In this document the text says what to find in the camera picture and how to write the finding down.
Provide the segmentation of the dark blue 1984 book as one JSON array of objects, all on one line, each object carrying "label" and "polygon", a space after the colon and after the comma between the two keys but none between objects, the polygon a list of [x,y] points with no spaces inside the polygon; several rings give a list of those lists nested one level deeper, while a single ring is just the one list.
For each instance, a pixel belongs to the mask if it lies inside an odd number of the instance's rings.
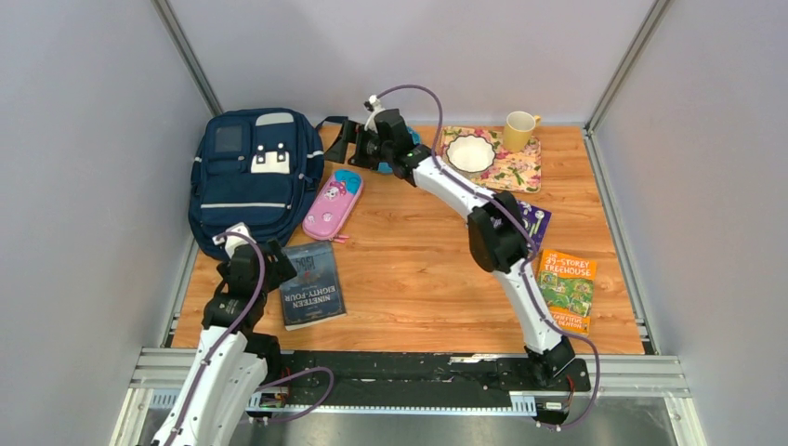
[{"label": "dark blue 1984 book", "polygon": [[282,317],[286,331],[347,315],[334,247],[320,241],[283,249],[296,276],[280,286]]}]

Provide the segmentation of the pink cartoon pencil case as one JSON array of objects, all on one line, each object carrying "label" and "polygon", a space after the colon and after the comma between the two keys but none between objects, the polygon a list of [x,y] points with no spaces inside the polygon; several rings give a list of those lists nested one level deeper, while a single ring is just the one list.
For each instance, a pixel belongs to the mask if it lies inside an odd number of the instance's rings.
[{"label": "pink cartoon pencil case", "polygon": [[345,226],[363,188],[359,174],[339,169],[329,176],[303,220],[302,229],[311,239],[345,243]]}]

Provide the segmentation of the purple paperback book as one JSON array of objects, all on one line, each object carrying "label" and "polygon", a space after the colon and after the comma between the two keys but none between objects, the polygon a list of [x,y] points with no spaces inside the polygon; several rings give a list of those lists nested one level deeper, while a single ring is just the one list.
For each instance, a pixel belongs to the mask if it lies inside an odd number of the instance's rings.
[{"label": "purple paperback book", "polygon": [[552,213],[534,204],[518,201],[522,213],[524,228],[529,232],[535,245],[536,252],[541,250]]}]

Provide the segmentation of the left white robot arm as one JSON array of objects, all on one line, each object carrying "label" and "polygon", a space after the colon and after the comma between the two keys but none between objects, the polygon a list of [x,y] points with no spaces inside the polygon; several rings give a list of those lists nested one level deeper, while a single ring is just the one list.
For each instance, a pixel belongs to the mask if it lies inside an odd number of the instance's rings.
[{"label": "left white robot arm", "polygon": [[204,307],[197,352],[154,445],[227,445],[259,385],[283,374],[279,340],[257,334],[267,295],[296,270],[277,240],[241,243],[217,266],[221,281]]}]

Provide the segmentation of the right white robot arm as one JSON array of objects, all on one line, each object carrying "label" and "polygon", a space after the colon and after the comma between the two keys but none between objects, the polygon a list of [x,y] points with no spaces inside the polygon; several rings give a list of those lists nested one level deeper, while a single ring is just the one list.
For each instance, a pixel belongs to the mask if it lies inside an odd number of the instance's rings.
[{"label": "right white robot arm", "polygon": [[575,353],[532,273],[537,249],[524,228],[517,199],[460,177],[433,149],[414,142],[397,109],[374,115],[372,128],[345,116],[327,120],[340,126],[325,153],[327,160],[369,170],[386,163],[395,177],[441,199],[465,219],[473,259],[499,281],[519,320],[528,358],[526,375],[543,389],[562,382]]}]

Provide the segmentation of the navy blue student backpack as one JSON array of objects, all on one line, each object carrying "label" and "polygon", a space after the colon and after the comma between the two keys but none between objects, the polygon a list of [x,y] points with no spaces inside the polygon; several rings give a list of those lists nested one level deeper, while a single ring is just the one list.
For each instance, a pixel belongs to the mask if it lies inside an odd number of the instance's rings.
[{"label": "navy blue student backpack", "polygon": [[287,108],[227,111],[207,123],[193,159],[188,211],[205,255],[228,259],[214,239],[239,223],[257,242],[288,244],[322,182],[320,129]]}]

